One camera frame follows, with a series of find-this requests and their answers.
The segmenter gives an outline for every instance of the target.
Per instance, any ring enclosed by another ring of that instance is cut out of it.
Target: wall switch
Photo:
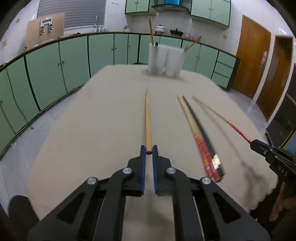
[[[2,42],[2,48],[4,48],[6,45],[7,45],[7,40],[4,40],[4,41]]]

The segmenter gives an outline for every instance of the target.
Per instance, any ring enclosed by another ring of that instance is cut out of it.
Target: white pot
[[[156,26],[154,29],[154,32],[158,32],[158,33],[164,33],[165,32],[165,28],[161,25]]]

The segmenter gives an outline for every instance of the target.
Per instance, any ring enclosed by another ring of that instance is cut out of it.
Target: brown door
[[[269,71],[257,104],[268,120],[273,113],[290,72],[293,39],[276,36]]]
[[[241,59],[232,88],[253,98],[265,69],[264,58],[268,57],[271,33],[258,23],[243,16],[242,31],[237,49]]]

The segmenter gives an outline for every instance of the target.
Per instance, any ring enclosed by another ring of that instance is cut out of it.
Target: table surface
[[[203,124],[225,176],[218,185],[246,211],[276,186],[265,159],[230,126],[192,100],[195,95],[261,139],[243,111],[208,78],[181,71],[178,79],[148,74],[147,65],[107,66],[93,76],[57,120],[35,160],[28,196],[40,219],[88,177],[99,180],[125,167],[145,144],[145,92],[149,91],[152,144],[188,177],[206,176],[188,122],[177,100],[185,95]],[[145,193],[127,197],[123,240],[174,240],[171,197],[154,194],[152,156],[146,159]]]

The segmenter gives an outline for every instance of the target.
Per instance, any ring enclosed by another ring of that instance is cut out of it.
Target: window blind
[[[106,0],[40,0],[38,17],[64,12],[64,28],[91,26],[99,17],[104,25]]]

